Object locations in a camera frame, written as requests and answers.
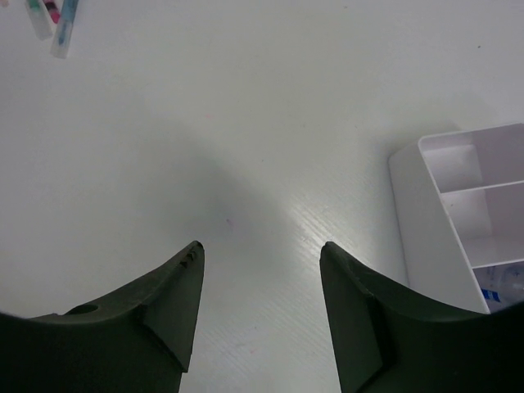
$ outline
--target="table surface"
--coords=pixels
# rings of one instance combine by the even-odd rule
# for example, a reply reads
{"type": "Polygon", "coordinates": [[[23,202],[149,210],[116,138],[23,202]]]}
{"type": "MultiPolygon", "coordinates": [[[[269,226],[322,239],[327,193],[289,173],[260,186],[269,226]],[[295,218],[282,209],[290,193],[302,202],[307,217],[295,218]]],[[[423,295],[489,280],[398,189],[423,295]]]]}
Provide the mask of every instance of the table surface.
{"type": "Polygon", "coordinates": [[[0,9],[0,309],[62,313],[193,239],[182,392],[340,391],[318,269],[406,282],[387,158],[522,120],[518,0],[80,0],[70,56],[0,9]]]}

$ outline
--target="marker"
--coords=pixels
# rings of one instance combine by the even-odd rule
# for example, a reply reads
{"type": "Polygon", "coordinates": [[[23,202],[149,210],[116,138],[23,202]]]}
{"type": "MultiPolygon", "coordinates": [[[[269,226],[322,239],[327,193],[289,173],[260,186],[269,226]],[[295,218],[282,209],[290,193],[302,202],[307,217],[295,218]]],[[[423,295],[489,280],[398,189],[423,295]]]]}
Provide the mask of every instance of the marker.
{"type": "Polygon", "coordinates": [[[56,6],[55,1],[43,0],[43,5],[46,6],[47,12],[49,12],[51,20],[55,22],[55,24],[57,24],[60,19],[60,12],[58,12],[58,7],[56,6]]]}
{"type": "Polygon", "coordinates": [[[40,39],[46,39],[52,36],[51,26],[47,20],[43,7],[39,0],[25,0],[25,8],[33,24],[34,32],[40,39]]]}
{"type": "Polygon", "coordinates": [[[56,27],[55,38],[52,40],[51,54],[54,57],[65,59],[73,31],[75,21],[76,6],[79,0],[64,0],[58,26],[56,27]]]}

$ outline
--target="plastic bottle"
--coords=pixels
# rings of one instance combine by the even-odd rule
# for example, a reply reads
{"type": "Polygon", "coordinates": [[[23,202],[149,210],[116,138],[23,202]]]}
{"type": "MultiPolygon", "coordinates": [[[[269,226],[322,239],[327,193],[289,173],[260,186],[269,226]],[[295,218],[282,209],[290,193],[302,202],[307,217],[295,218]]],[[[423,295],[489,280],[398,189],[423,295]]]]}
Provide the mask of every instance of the plastic bottle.
{"type": "Polygon", "coordinates": [[[524,301],[523,263],[477,269],[475,275],[492,311],[524,301]]]}

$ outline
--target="red marker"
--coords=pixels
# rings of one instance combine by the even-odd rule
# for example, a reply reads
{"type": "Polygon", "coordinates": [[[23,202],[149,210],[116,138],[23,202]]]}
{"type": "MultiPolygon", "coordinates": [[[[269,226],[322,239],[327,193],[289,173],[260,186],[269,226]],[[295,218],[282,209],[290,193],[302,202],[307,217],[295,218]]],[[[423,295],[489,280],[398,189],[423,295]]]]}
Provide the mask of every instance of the red marker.
{"type": "Polygon", "coordinates": [[[55,4],[55,0],[43,0],[43,3],[47,8],[47,12],[49,12],[51,20],[55,23],[58,23],[60,19],[60,12],[58,11],[58,7],[55,4]]]}

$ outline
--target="white plastic box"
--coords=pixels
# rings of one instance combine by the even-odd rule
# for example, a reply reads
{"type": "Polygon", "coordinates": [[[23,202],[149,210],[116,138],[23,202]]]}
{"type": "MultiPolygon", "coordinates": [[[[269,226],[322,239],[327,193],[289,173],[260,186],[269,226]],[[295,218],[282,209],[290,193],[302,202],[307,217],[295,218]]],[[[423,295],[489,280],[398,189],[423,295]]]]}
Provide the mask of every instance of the white plastic box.
{"type": "Polygon", "coordinates": [[[524,124],[424,137],[390,158],[409,285],[488,314],[475,271],[524,261],[524,124]]]}

